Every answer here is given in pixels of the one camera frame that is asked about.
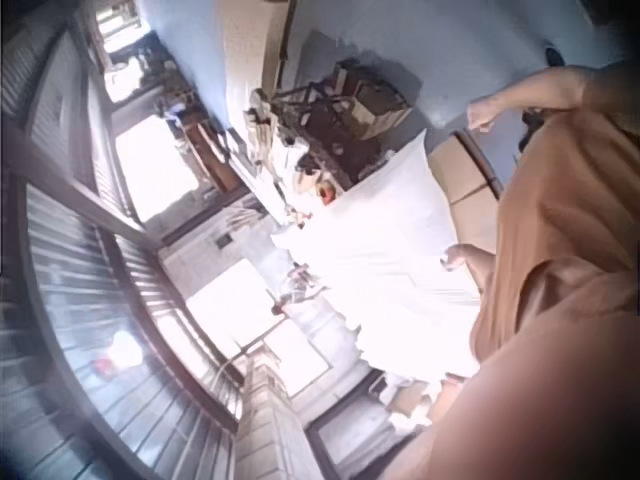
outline hand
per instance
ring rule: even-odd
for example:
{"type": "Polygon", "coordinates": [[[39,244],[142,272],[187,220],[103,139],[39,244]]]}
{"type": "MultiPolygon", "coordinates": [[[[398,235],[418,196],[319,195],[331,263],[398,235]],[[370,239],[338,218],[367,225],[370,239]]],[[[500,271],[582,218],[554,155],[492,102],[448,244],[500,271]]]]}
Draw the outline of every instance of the hand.
{"type": "Polygon", "coordinates": [[[502,113],[498,97],[492,96],[473,102],[467,108],[467,121],[470,130],[487,133],[493,127],[495,118],[502,113]]]}
{"type": "Polygon", "coordinates": [[[440,264],[447,272],[452,272],[464,265],[466,259],[466,245],[453,245],[444,252],[440,258],[440,264]]]}

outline white fabric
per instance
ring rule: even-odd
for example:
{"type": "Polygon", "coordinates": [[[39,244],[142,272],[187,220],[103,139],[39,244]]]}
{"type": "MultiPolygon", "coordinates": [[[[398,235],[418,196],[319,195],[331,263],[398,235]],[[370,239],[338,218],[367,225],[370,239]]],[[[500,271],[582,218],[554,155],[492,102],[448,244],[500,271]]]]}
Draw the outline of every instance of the white fabric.
{"type": "Polygon", "coordinates": [[[457,242],[447,199],[433,178],[424,136],[381,171],[286,237],[275,239],[308,263],[371,366],[405,378],[471,376],[469,348],[479,296],[466,269],[446,272],[440,257],[457,242]]]}

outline gray floor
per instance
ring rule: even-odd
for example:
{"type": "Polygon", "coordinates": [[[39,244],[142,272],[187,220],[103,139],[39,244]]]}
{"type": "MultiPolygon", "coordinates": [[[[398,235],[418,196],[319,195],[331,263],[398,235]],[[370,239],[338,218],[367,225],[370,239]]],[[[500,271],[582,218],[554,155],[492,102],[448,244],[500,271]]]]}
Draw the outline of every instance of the gray floor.
{"type": "MultiPolygon", "coordinates": [[[[297,0],[283,86],[358,58],[416,106],[392,146],[428,128],[431,151],[464,126],[469,101],[543,68],[548,42],[571,64],[603,66],[622,55],[613,32],[593,27],[578,0],[297,0]]],[[[494,169],[508,178],[513,156],[502,161],[494,169]]]]}
{"type": "Polygon", "coordinates": [[[209,114],[228,128],[224,47],[215,0],[138,0],[138,6],[196,86],[209,114]]]}

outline brick pillar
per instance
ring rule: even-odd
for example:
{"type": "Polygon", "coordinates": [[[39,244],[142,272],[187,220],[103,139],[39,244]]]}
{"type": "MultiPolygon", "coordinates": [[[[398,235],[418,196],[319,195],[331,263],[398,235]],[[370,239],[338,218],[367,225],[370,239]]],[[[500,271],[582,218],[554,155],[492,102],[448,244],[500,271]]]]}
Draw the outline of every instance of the brick pillar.
{"type": "Polygon", "coordinates": [[[250,355],[243,400],[235,480],[322,480],[266,346],[250,355]]]}

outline bare forearm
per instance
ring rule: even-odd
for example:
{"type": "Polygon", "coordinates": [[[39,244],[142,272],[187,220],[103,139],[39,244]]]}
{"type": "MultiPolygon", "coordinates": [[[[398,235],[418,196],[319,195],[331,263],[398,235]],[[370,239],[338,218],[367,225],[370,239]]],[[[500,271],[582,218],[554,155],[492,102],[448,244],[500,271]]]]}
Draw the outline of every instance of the bare forearm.
{"type": "Polygon", "coordinates": [[[497,93],[491,99],[501,110],[572,110],[583,105],[584,92],[594,72],[582,67],[549,68],[497,93]]]}

